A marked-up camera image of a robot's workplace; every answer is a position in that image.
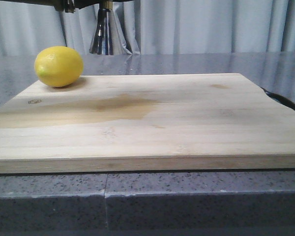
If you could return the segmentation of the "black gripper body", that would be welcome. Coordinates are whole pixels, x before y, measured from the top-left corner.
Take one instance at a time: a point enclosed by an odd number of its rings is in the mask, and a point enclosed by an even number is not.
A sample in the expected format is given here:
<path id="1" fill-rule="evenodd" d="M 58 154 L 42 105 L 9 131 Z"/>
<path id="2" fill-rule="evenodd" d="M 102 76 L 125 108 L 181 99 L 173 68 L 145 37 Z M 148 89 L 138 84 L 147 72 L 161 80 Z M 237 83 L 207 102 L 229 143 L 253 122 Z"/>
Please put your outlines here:
<path id="1" fill-rule="evenodd" d="M 103 4 L 104 0 L 25 0 L 24 3 L 52 6 L 56 11 L 73 13 L 76 8 L 82 9 L 94 4 Z"/>

